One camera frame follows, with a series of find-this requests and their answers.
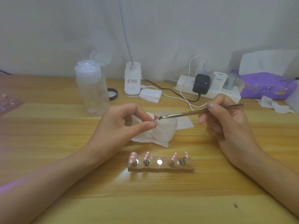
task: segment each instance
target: purple tissue package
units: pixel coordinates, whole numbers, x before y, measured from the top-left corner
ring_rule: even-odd
[[[238,73],[238,70],[232,70],[231,72]],[[286,79],[269,72],[239,76],[246,82],[241,97],[262,98],[262,96],[267,96],[271,99],[284,100],[297,88],[294,79]]]

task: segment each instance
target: black ring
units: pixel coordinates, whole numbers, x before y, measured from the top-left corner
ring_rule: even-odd
[[[118,97],[118,92],[117,92],[116,89],[108,88],[108,91],[112,91],[112,92],[115,92],[115,93],[116,93],[116,95],[114,95],[113,97],[109,97],[109,100],[110,100],[110,101],[113,101],[113,100],[115,100],[115,99]]]

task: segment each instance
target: wooden tabletop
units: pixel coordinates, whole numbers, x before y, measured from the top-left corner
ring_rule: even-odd
[[[118,90],[113,105],[136,102],[150,113],[189,111],[183,101],[164,96],[159,104],[126,98],[123,80],[107,80],[107,84]],[[25,102],[0,117],[0,185],[77,151],[100,119],[88,115],[74,78],[0,76],[0,93]],[[200,98],[197,104],[208,100]],[[241,99],[240,103],[245,105],[262,148],[299,171],[298,115],[276,113],[260,107],[253,99]],[[195,127],[176,131],[169,148],[129,142],[77,182],[34,223],[298,223],[293,214],[227,161],[205,125],[197,124],[196,116],[190,119]],[[158,156],[188,151],[195,171],[128,172],[131,151],[151,151]]]

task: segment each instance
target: white power strip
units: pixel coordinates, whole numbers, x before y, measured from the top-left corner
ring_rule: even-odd
[[[183,85],[183,83],[185,82],[185,80],[188,78],[188,76],[186,75],[181,75],[178,83],[176,85],[176,87],[174,87],[175,90],[180,91],[181,86]],[[182,87],[182,92],[184,93],[190,93],[190,94],[194,94],[194,95],[198,95],[197,93],[194,93],[192,91],[193,89],[193,84],[194,84],[194,77],[189,77],[187,79],[187,81],[185,82],[184,86]],[[226,90],[226,89],[221,89],[219,90],[213,90],[213,89],[209,89],[209,91],[207,92],[206,95],[201,95],[202,97],[206,97],[206,98],[210,98],[213,99],[214,97],[216,97],[218,94],[223,93],[225,95],[227,95],[228,97],[230,97],[234,102],[238,103],[241,99],[238,87],[235,86],[233,90]]]

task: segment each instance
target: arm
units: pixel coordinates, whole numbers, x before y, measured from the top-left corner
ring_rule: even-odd
[[[131,126],[132,115],[144,122]],[[82,149],[0,188],[0,223],[30,223],[75,182],[116,154],[130,139],[155,127],[151,117],[139,105],[111,107]]]
[[[207,104],[211,114],[199,116],[199,124],[207,123],[226,158],[259,183],[278,201],[299,217],[299,174],[265,153],[257,143],[245,112],[225,110],[221,106],[235,104],[219,94]]]

